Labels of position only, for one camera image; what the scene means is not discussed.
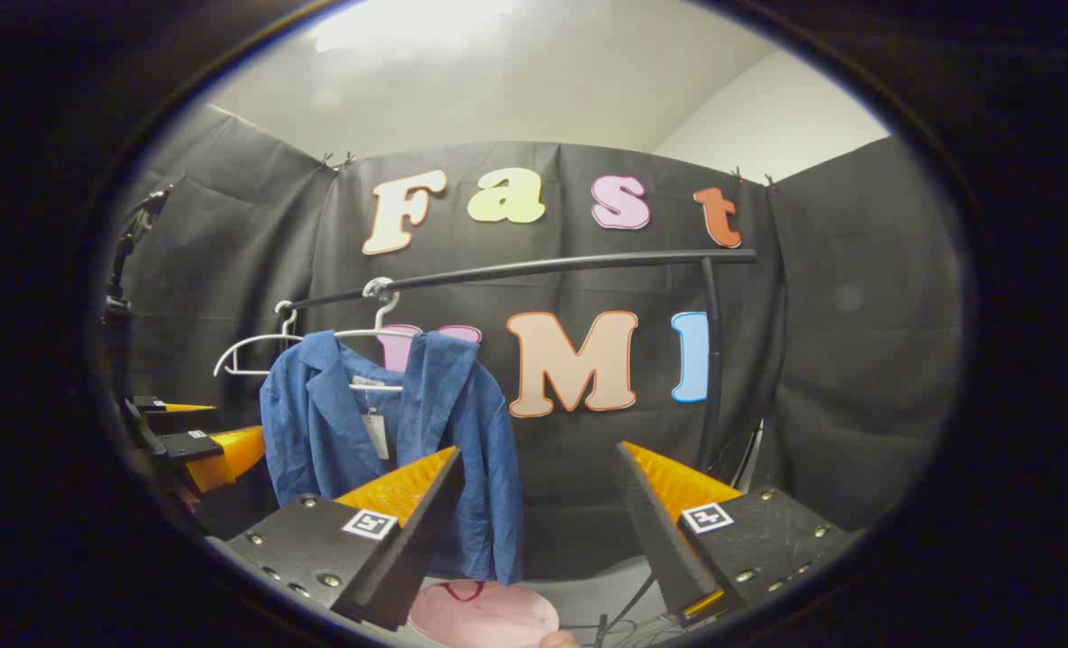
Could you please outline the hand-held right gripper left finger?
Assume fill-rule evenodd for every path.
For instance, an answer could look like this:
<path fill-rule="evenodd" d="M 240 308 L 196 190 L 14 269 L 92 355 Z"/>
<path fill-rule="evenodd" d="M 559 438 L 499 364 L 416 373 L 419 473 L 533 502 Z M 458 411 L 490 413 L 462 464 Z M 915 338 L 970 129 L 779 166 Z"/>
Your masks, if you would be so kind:
<path fill-rule="evenodd" d="M 294 497 L 229 540 L 226 554 L 301 604 L 398 630 L 464 481 L 462 453 L 450 446 L 341 497 Z"/>

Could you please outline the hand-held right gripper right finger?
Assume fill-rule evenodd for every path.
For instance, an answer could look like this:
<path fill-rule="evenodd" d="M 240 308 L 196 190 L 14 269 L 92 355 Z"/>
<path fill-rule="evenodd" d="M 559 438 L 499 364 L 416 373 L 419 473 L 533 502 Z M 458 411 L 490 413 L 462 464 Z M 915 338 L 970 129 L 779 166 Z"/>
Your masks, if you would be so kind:
<path fill-rule="evenodd" d="M 862 537 L 778 488 L 743 493 L 624 440 L 615 483 L 662 602 L 682 627 L 779 598 Z"/>

